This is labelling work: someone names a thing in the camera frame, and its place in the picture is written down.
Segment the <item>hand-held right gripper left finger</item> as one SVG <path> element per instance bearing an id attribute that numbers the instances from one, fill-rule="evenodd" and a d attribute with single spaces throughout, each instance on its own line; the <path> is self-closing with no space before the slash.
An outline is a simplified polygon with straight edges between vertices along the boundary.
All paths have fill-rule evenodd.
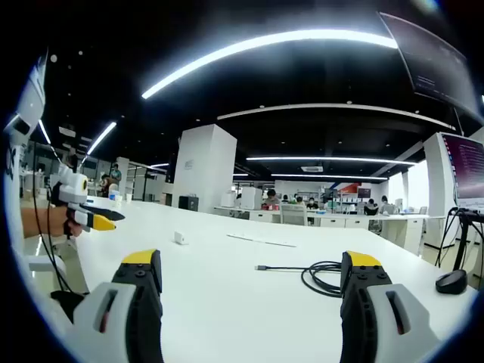
<path id="1" fill-rule="evenodd" d="M 80 362 L 162 362 L 160 251 L 125 257 L 112 281 L 73 310 L 73 349 Z"/>

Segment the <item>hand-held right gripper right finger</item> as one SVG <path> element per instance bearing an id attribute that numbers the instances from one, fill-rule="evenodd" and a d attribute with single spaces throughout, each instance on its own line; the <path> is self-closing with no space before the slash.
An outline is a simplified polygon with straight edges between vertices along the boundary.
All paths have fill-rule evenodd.
<path id="1" fill-rule="evenodd" d="M 341 362 L 422 362 L 439 347 L 430 313 L 373 256 L 343 253 L 340 291 Z"/>

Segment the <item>person's left hand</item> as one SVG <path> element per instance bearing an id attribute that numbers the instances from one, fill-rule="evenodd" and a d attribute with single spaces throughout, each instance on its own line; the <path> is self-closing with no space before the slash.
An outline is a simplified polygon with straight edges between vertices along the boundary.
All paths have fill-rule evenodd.
<path id="1" fill-rule="evenodd" d="M 78 237 L 82 232 L 82 226 L 74 219 L 74 212 L 67 210 L 66 219 L 62 224 L 62 232 L 68 239 Z"/>

